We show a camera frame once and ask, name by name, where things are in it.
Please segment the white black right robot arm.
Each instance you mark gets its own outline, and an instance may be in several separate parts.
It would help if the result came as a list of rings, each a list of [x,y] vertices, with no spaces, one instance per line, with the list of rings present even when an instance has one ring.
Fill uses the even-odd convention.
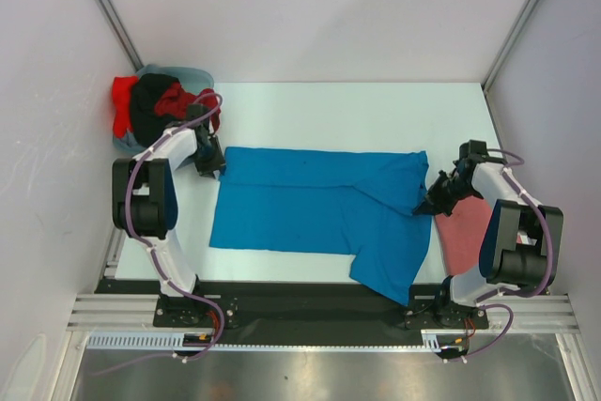
[[[433,315],[454,327],[469,310],[495,296],[532,298],[544,293],[557,271],[563,213],[535,199],[516,179],[517,154],[469,140],[454,168],[439,171],[415,216],[455,221],[460,243],[472,242],[478,261],[448,276],[434,298]]]

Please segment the blue t-shirt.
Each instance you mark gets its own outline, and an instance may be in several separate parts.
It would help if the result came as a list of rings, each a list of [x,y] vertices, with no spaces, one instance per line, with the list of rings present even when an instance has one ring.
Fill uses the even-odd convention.
[[[213,248],[344,254],[349,276],[406,305],[427,255],[432,220],[425,152],[229,147]]]

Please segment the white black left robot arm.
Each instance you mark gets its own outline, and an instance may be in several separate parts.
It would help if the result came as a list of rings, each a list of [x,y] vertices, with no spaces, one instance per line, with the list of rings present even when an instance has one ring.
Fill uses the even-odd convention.
[[[159,277],[160,293],[153,325],[191,328],[211,318],[216,308],[198,293],[199,279],[177,238],[175,172],[192,163],[199,177],[218,178],[226,168],[211,123],[220,107],[193,103],[185,119],[167,127],[147,149],[112,166],[114,225],[146,251]]]

